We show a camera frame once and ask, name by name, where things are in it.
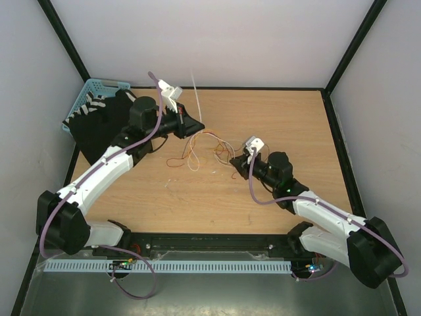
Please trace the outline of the white zip tie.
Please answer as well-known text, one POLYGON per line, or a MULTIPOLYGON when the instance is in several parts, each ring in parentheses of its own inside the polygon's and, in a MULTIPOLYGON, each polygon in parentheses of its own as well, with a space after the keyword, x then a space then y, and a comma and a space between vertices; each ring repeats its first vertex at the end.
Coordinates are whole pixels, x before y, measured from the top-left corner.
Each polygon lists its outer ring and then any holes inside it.
POLYGON ((194 94, 195 94, 195 100, 196 100, 196 103, 197 103, 199 122, 203 122, 203 116, 202 116, 201 105, 200 105, 198 91, 197 91, 197 85, 195 83, 195 77, 194 77, 192 68, 190 69, 190 77, 191 77, 191 81, 192 81, 193 91, 194 91, 194 94))

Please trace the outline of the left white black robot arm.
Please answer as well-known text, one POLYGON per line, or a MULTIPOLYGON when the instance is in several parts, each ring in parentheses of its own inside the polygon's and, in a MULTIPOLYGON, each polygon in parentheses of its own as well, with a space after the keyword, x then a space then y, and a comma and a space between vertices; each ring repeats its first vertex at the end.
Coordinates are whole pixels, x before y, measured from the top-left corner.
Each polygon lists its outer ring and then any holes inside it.
POLYGON ((104 154, 75 181, 58 192, 45 191, 37 201, 36 228, 39 251, 47 257, 45 245, 73 255, 86 247, 105 247, 117 255, 131 248, 128 229, 116 222, 87 222, 86 215, 101 194, 120 176, 153 152, 152 141, 169 134, 188 138, 204 130, 184 105, 173 101, 139 97, 130 108, 128 125, 112 140, 104 154))

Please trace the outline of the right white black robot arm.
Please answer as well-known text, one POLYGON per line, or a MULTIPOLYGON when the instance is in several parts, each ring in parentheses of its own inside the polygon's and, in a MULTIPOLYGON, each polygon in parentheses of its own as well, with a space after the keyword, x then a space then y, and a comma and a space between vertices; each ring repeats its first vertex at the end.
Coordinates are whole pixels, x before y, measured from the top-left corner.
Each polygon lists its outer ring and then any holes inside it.
POLYGON ((305 219, 290 232, 287 247, 293 255, 308 251, 333 259, 369 288, 408 275, 409 266, 385 222, 356 216, 318 197, 294 178, 286 153, 275 151, 267 161, 244 153, 230 164, 248 182, 257 179, 270 187, 272 203, 305 219))

